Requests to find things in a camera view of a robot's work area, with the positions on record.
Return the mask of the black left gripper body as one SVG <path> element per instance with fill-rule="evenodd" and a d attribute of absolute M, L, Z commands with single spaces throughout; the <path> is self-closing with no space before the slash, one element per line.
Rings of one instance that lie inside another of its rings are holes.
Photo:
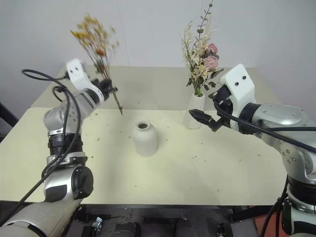
<path fill-rule="evenodd" d="M 96 86 L 103 94 L 104 100 L 107 100 L 112 93 L 112 81 L 108 79 L 94 79 L 92 84 Z"/>

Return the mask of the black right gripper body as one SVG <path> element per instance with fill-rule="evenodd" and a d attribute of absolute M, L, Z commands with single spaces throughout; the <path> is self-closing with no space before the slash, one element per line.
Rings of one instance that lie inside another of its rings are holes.
<path fill-rule="evenodd" d="M 226 100 L 220 100 L 220 99 L 215 99 L 214 100 L 215 109 L 217 110 L 217 115 L 220 117 L 219 120 L 216 121 L 215 123 L 215 128 L 220 128 L 221 126 L 225 126 L 227 128 L 230 128 L 230 119 L 222 115 L 218 109 L 228 113 L 229 115 L 232 114 L 233 111 L 233 104 L 230 99 Z"/>

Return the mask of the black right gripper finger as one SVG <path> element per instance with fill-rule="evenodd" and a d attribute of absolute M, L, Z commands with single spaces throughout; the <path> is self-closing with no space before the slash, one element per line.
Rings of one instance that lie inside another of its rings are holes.
<path fill-rule="evenodd" d="M 209 98 L 213 101 L 225 101 L 230 96 L 230 90 L 226 85 L 221 86 L 217 91 L 209 94 Z"/>
<path fill-rule="evenodd" d="M 223 120 L 215 120 L 211 115 L 198 109 L 189 110 L 189 114 L 199 123 L 207 125 L 213 132 L 216 132 L 222 125 Z"/>

